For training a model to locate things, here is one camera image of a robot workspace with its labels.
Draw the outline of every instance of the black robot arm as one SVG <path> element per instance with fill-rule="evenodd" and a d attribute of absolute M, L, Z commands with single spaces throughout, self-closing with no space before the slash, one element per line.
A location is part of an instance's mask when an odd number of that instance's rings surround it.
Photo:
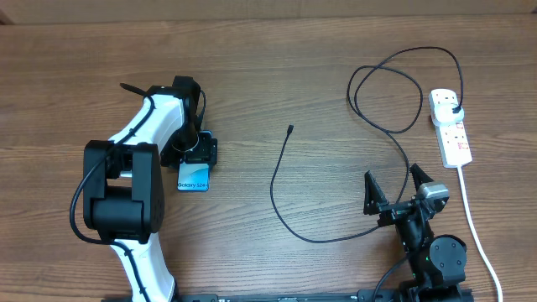
<path fill-rule="evenodd" d="M 378 215 L 380 227 L 395 225 L 407 255 L 413 280 L 402 282 L 398 289 L 359 290 L 358 301 L 368 302 L 472 302 L 472 291 L 462 290 L 467 262 L 466 244 L 452 235 L 435 237 L 429 219 L 441 212 L 449 199 L 449 190 L 434 181 L 417 164 L 410 171 L 416 195 L 405 202 L 390 204 L 373 178 L 365 174 L 366 197 L 363 213 Z"/>

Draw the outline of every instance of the wooden table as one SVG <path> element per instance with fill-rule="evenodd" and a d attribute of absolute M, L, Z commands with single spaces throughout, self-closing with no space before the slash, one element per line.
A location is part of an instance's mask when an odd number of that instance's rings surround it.
<path fill-rule="evenodd" d="M 274 21 L 111 23 L 0 27 L 0 300 L 98 301 L 130 293 L 112 249 L 78 240 L 68 222 L 82 150 L 117 133 L 140 108 L 118 86 L 170 85 L 193 76 L 208 96 L 206 127 L 219 140 L 211 189 L 179 193 L 163 169 L 160 236 L 185 294 L 353 292 L 373 288 L 399 258 L 393 227 L 332 244 L 302 242 L 274 214 L 269 183 L 289 123 L 295 131 L 275 198 L 298 233 L 327 239 L 365 231 L 363 174 L 372 170 L 390 200 L 404 177 L 393 143 L 353 115 L 351 73 L 397 50 L 450 49 L 465 76 L 465 168 L 476 228 L 507 301 L 537 291 L 537 18 L 325 18 Z M 459 91 L 451 59 L 424 50 L 390 66 L 427 95 Z M 379 71 L 360 92 L 363 111 L 388 128 L 410 122 L 419 103 L 404 78 Z M 397 136 L 451 199 L 431 225 L 468 246 L 467 281 L 477 301 L 495 289 L 468 229 L 453 169 L 444 169 L 423 112 Z M 409 199 L 411 185 L 404 193 Z M 80 214 L 79 225 L 84 228 Z M 384 287 L 410 278 L 402 268 Z"/>

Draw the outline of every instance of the power strip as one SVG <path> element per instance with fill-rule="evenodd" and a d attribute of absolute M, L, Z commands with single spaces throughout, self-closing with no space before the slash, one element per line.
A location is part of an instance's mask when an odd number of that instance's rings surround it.
<path fill-rule="evenodd" d="M 462 122 L 464 111 L 461 109 L 458 114 L 451 113 L 450 116 L 444 110 L 458 104 L 456 93 L 447 89 L 434 89 L 429 94 L 429 104 L 444 167 L 456 168 L 472 162 L 468 136 Z"/>
<path fill-rule="evenodd" d="M 468 226 L 472 232 L 477 250 L 487 265 L 488 271 L 493 277 L 496 290 L 498 292 L 498 302 L 503 302 L 502 285 L 494 272 L 492 264 L 488 261 L 487 255 L 481 246 L 476 228 L 473 225 L 470 206 L 468 205 L 467 189 L 464 184 L 464 175 L 462 166 L 472 162 L 468 136 L 462 119 L 464 111 L 454 113 L 451 109 L 458 104 L 456 93 L 447 89 L 434 89 L 429 94 L 430 115 L 435 124 L 436 136 L 438 137 L 438 146 L 442 156 L 442 162 L 446 168 L 456 168 L 461 183 L 462 203 L 467 215 Z"/>

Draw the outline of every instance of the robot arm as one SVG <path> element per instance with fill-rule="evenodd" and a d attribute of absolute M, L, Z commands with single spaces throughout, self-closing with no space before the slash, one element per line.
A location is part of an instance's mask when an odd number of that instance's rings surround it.
<path fill-rule="evenodd" d="M 390 204 L 371 172 L 365 174 L 366 196 L 363 213 L 378 215 L 379 227 L 395 226 L 414 279 L 402 282 L 398 289 L 361 289 L 362 301 L 473 302 L 472 291 L 461 289 L 466 279 L 467 247 L 452 235 L 435 237 L 429 220 L 441 212 L 449 200 L 449 190 L 434 181 L 417 164 L 410 168 L 416 195 L 412 200 Z"/>
<path fill-rule="evenodd" d="M 86 145 L 85 176 L 99 160 L 105 156 L 106 160 L 86 182 L 84 222 L 97 230 L 104 243 L 111 244 L 133 288 L 132 297 L 116 301 L 145 302 L 143 294 L 151 302 L 170 302 L 177 297 L 159 243 L 164 219 L 160 166 L 179 169 L 188 163 L 216 164 L 216 140 L 211 133 L 200 131 L 202 116 L 196 116 L 200 92 L 190 77 L 176 76 L 172 86 L 152 86 L 143 94 L 138 114 L 121 132 L 108 141 Z M 130 139 L 117 145 L 145 118 Z M 132 186 L 108 185 L 108 179 L 118 177 L 131 178 Z"/>

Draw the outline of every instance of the black cable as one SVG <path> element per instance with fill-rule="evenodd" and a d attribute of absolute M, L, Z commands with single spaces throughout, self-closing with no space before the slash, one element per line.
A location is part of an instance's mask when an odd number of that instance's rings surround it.
<path fill-rule="evenodd" d="M 203 95 L 203 108 L 201 109 L 200 115 L 198 116 L 198 121 L 201 125 L 201 122 L 203 121 L 203 116 L 205 115 L 205 107 L 207 106 L 207 98 L 203 90 L 200 90 L 200 92 Z"/>
<path fill-rule="evenodd" d="M 421 206 L 418 206 L 418 214 L 420 215 L 420 222 L 421 222 L 421 239 L 420 244 L 418 245 L 418 248 L 423 247 L 423 243 L 425 242 L 425 237 L 427 236 L 427 225 L 425 222 L 425 218 L 423 217 L 423 210 L 421 210 Z"/>
<path fill-rule="evenodd" d="M 442 51 L 445 51 L 448 55 L 451 56 L 451 58 L 455 61 L 455 64 L 456 64 L 456 68 L 459 72 L 459 78 L 461 79 L 461 100 L 459 101 L 459 105 L 453 109 L 453 112 L 457 113 L 461 110 L 461 106 L 462 106 L 462 98 L 463 98 L 463 89 L 464 89 L 464 84 L 463 84 L 463 80 L 462 80 L 462 70 L 461 70 L 461 66 L 459 65 L 459 61 L 456 59 L 456 57 L 447 49 L 443 49 L 441 47 L 436 47 L 436 46 L 422 46 L 422 47 L 414 47 L 414 48 L 411 48 L 411 49 L 404 49 L 404 50 L 401 50 L 401 51 L 398 51 L 396 52 L 395 54 L 393 55 L 390 55 L 388 58 L 384 59 L 382 62 L 380 62 L 378 65 L 364 65 L 364 66 L 360 66 L 358 67 L 353 73 L 352 73 L 352 76 L 351 76 L 351 80 L 349 80 L 349 84 L 347 86 L 347 100 L 348 100 L 348 103 L 349 103 L 349 106 L 351 107 L 351 109 L 359 116 L 361 117 L 364 121 L 366 121 L 367 123 L 369 123 L 371 126 L 375 127 L 376 129 L 382 131 L 384 134 L 386 134 L 389 138 L 391 138 L 395 145 L 397 146 L 397 148 L 399 149 L 399 151 L 401 152 L 401 154 L 403 155 L 403 158 L 404 158 L 404 164 L 405 164 L 405 167 L 406 167 L 406 174 L 404 176 L 404 182 L 403 182 L 403 186 L 401 188 L 401 191 L 399 192 L 399 196 L 397 197 L 397 200 L 395 201 L 395 203 L 398 203 L 400 200 L 401 200 L 401 197 L 403 196 L 403 193 L 404 193 L 404 188 L 406 188 L 406 184 L 409 180 L 409 172 L 410 172 L 410 163 L 409 163 L 409 158 L 407 157 L 406 153 L 404 152 L 403 148 L 401 147 L 401 145 L 399 144 L 399 142 L 392 136 L 392 134 L 401 134 L 401 133 L 404 133 L 406 131 L 408 131 L 409 129 L 412 128 L 412 126 L 414 126 L 414 124 L 416 123 L 416 121 L 418 120 L 418 117 L 420 116 L 420 113 L 421 113 L 421 108 L 423 107 L 423 91 L 421 90 L 421 86 L 420 84 L 418 84 L 418 82 L 410 75 L 407 75 L 406 73 L 404 73 L 403 71 L 401 70 L 395 70 L 393 68 L 389 68 L 389 67 L 385 67 L 383 66 L 386 62 L 388 62 L 390 59 L 392 59 L 394 56 L 396 55 L 399 55 L 399 54 L 402 54 L 404 52 L 407 52 L 407 51 L 411 51 L 411 50 L 418 50 L 418 49 L 438 49 L 438 50 L 442 50 Z M 351 84 L 352 84 L 352 81 L 354 80 L 354 76 L 356 75 L 356 73 L 358 73 L 358 71 L 362 70 L 362 69 L 366 69 L 366 68 L 371 68 L 372 70 L 369 71 L 369 73 L 366 74 L 366 76 L 363 77 L 362 81 L 360 82 L 360 84 L 358 85 L 358 87 L 356 88 L 356 90 L 354 91 L 354 106 L 352 105 L 352 101 L 351 101 L 351 95 L 350 95 L 350 92 L 351 92 Z M 369 120 L 368 118 L 366 118 L 362 111 L 360 111 L 360 107 L 358 106 L 358 91 L 360 90 L 360 88 L 362 87 L 363 83 L 366 81 L 366 79 L 375 71 L 375 70 L 378 70 L 378 69 L 382 69 L 382 70 L 388 70 L 388 71 L 392 71 L 392 72 L 395 72 L 399 75 L 402 75 L 404 77 L 406 77 L 407 79 L 409 79 L 410 81 L 412 81 L 416 87 L 418 88 L 418 90 L 420 91 L 420 106 L 418 107 L 418 111 L 414 117 L 414 119 L 412 120 L 412 122 L 410 123 L 409 126 L 407 126 L 406 128 L 403 128 L 401 130 L 389 130 L 389 129 L 386 129 L 386 128 L 383 128 L 379 125 L 377 125 L 375 122 Z"/>
<path fill-rule="evenodd" d="M 384 274 L 384 276 L 378 281 L 377 286 L 375 287 L 375 290 L 373 291 L 373 295 L 371 296 L 371 301 L 372 302 L 375 302 L 375 300 L 377 299 L 377 293 L 380 290 L 380 287 L 383 285 L 384 281 L 386 281 L 386 279 L 388 278 L 388 276 L 390 274 L 392 274 L 393 272 L 395 272 L 395 270 L 397 268 L 399 268 L 401 265 L 403 265 L 407 260 L 409 260 L 412 256 L 414 256 L 418 251 L 419 251 L 419 249 L 417 249 L 417 250 L 415 250 L 415 251 L 413 251 L 411 253 L 407 253 L 391 269 L 389 269 L 388 272 L 386 272 Z"/>
<path fill-rule="evenodd" d="M 270 181 L 270 200 L 272 201 L 272 207 L 274 208 L 274 211 L 276 212 L 276 215 L 278 216 L 279 220 L 284 224 L 285 228 L 287 228 L 287 230 L 289 232 L 291 232 L 291 234 L 295 235 L 297 238 L 299 238 L 301 240 L 304 240 L 305 242 L 310 242 L 310 243 L 339 242 L 339 241 L 349 240 L 349 239 L 353 239 L 353 238 L 358 238 L 358 237 L 367 235 L 370 232 L 373 232 L 373 231 L 377 230 L 379 228 L 379 226 L 373 227 L 373 228 L 371 228 L 371 229 L 369 229 L 369 230 L 367 230 L 365 232 L 361 232 L 361 233 L 358 233 L 358 234 L 355 234 L 355 235 L 352 235 L 352 236 L 341 237 L 341 238 L 336 238 L 336 239 L 329 239 L 329 240 L 311 240 L 311 239 L 308 239 L 306 237 L 302 237 L 301 235 L 297 234 L 295 231 L 293 231 L 287 225 L 287 223 L 285 223 L 284 218 L 279 214 L 278 208 L 276 207 L 276 203 L 274 202 L 273 187 L 274 187 L 274 180 L 276 179 L 276 174 L 278 173 L 279 163 L 281 163 L 282 157 L 284 156 L 285 144 L 287 144 L 287 140 L 289 139 L 289 136 L 291 135 L 292 132 L 293 132 L 293 125 L 289 125 L 289 127 L 287 128 L 287 136 L 285 137 L 284 145 L 282 146 L 282 152 L 279 154 L 278 163 L 276 164 L 276 169 L 274 170 L 274 174 L 272 175 L 272 180 Z"/>
<path fill-rule="evenodd" d="M 148 296 L 148 293 L 147 291 L 145 290 L 144 286 L 142 285 L 142 279 L 140 278 L 140 275 L 139 275 L 139 272 L 138 272 L 138 268 L 136 266 L 136 263 L 134 262 L 134 257 L 133 257 L 133 253 L 131 252 L 131 250 L 124 244 L 120 243 L 120 242 L 111 242 L 111 243 L 107 243 L 107 242 L 104 242 L 102 240 L 98 240 L 98 239 L 93 239 L 93 238 L 89 238 L 89 237 L 86 237 L 84 234 L 82 234 L 80 232 L 80 230 L 78 229 L 78 227 L 76 226 L 76 221 L 75 221 L 75 211 L 76 211 L 76 202 L 78 201 L 78 198 L 80 197 L 81 195 L 81 192 L 84 190 L 84 187 L 86 186 L 86 183 L 87 181 L 91 178 L 91 176 L 95 173 L 96 169 L 101 165 L 103 164 L 106 159 L 119 147 L 121 146 L 123 143 L 125 143 L 126 141 L 128 141 L 142 126 L 145 122 L 147 122 L 147 120 L 149 119 L 149 117 L 151 116 L 151 113 L 153 112 L 154 110 L 154 100 L 151 96 L 148 96 L 145 94 L 145 91 L 137 88 L 137 87 L 134 87 L 134 86 L 130 86 L 128 84 L 124 84 L 124 83 L 121 83 L 120 84 L 120 87 L 122 87 L 123 89 L 126 89 L 128 91 L 131 91 L 131 92 L 134 92 L 136 94 L 139 94 L 141 96 L 143 96 L 144 98 L 147 97 L 149 99 L 149 101 L 151 102 L 151 106 L 149 107 L 149 110 L 148 112 L 145 114 L 145 116 L 143 116 L 142 120 L 140 120 L 140 122 L 138 124 L 136 124 L 136 126 L 134 126 L 134 128 L 130 129 L 128 131 L 128 134 L 118 140 L 117 142 L 115 142 L 113 144 L 113 146 L 111 146 L 107 153 L 102 156 L 94 165 L 93 167 L 91 167 L 90 171 L 86 174 L 86 176 L 84 176 L 84 178 L 82 179 L 82 181 L 80 182 L 80 184 L 78 184 L 78 187 L 76 188 L 76 191 L 75 191 L 75 194 L 73 195 L 73 199 L 70 203 L 70 209 L 69 209 L 69 223 L 70 223 L 70 227 L 71 229 L 73 230 L 73 232 L 75 233 L 75 235 L 77 237 L 79 237 L 82 241 L 84 242 L 88 242 L 88 243 L 93 243 L 93 244 L 101 244 L 101 245 L 113 245 L 113 246 L 116 246 L 116 247 L 120 247 L 124 252 L 125 252 L 125 256 L 128 257 L 128 260 L 129 262 L 131 263 L 131 265 L 133 266 L 133 273 L 134 273 L 134 278 L 136 279 L 136 283 L 138 284 L 138 287 L 140 288 L 140 294 L 143 295 L 143 297 L 145 298 L 145 300 L 147 302 L 150 302 L 149 300 L 149 296 Z"/>

